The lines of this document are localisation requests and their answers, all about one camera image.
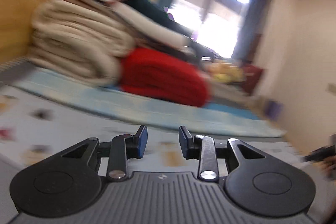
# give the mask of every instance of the ribbed gray surface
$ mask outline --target ribbed gray surface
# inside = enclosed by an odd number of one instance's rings
[[[128,181],[110,183],[94,205],[75,215],[41,219],[21,214],[11,223],[313,224],[305,215],[265,219],[245,213],[225,198],[217,184],[198,181],[189,172],[135,172]]]

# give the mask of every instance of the wooden panel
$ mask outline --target wooden panel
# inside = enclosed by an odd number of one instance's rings
[[[26,53],[31,15],[45,0],[0,0],[0,63]]]

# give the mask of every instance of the red folded cloth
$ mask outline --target red folded cloth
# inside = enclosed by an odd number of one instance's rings
[[[126,92],[197,107],[208,99],[206,82],[192,65],[177,58],[137,48],[122,64],[120,87]]]

